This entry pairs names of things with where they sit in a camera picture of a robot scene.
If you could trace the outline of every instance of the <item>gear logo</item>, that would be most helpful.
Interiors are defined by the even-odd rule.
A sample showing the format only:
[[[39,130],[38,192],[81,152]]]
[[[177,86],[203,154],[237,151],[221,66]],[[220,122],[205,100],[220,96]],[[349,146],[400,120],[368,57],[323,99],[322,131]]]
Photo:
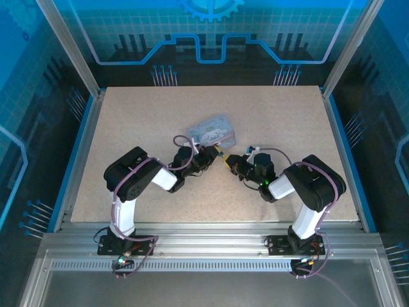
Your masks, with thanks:
[[[33,27],[37,20],[35,0],[3,0],[3,6],[23,31]]]
[[[199,17],[200,21],[207,19],[209,22],[222,21],[230,18],[232,12],[238,11],[238,6],[244,4],[243,0],[179,0],[185,8],[185,13],[190,13],[192,18]]]

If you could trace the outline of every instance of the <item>yellow object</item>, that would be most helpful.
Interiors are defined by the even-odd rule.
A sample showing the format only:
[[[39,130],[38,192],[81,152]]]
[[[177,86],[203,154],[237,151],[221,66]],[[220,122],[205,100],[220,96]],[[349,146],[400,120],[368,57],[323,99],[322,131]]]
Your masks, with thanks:
[[[228,159],[228,157],[230,157],[230,155],[224,155],[222,158],[223,158],[224,164],[225,164],[225,165],[228,167],[228,169],[231,171],[230,166],[229,166],[228,163],[226,162],[226,160]]]

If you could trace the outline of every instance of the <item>particle board surface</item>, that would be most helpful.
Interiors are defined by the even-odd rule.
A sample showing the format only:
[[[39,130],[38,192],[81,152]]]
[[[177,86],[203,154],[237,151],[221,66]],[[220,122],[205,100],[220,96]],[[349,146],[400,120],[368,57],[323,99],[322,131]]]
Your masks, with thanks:
[[[244,154],[249,145],[276,147],[293,162],[317,155],[345,174],[317,86],[202,86],[108,88],[72,213],[72,222],[110,221],[111,195],[103,178],[108,165],[140,146],[165,163],[178,148],[173,136],[224,113],[237,145],[225,154]],[[271,152],[275,171],[287,160]],[[150,184],[137,200],[135,221],[293,221],[301,207],[293,193],[275,203],[246,188],[218,158],[201,177],[188,177],[170,194]],[[349,190],[327,216],[357,220]]]

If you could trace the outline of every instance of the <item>transparent plastic box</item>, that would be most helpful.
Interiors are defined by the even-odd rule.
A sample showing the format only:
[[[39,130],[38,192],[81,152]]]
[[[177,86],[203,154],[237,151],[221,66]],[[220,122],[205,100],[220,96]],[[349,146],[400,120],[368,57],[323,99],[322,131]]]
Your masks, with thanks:
[[[224,114],[190,128],[188,135],[203,146],[229,148],[236,145],[235,131]]]

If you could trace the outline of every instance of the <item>black bracket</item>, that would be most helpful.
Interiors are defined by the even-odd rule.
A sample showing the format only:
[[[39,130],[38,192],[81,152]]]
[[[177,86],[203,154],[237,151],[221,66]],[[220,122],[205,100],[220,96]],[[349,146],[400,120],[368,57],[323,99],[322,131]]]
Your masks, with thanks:
[[[144,239],[151,237],[150,235],[135,235],[134,233],[129,237],[135,239]],[[127,251],[130,256],[146,256],[149,249],[152,247],[153,240],[134,242],[126,239],[121,239],[115,236],[110,229],[107,235],[100,237],[97,254],[100,256],[123,256]]]
[[[312,237],[311,241],[304,244],[298,251],[293,249],[287,235],[269,235],[264,239],[264,246],[268,249],[270,256],[325,255],[324,241],[320,235]]]

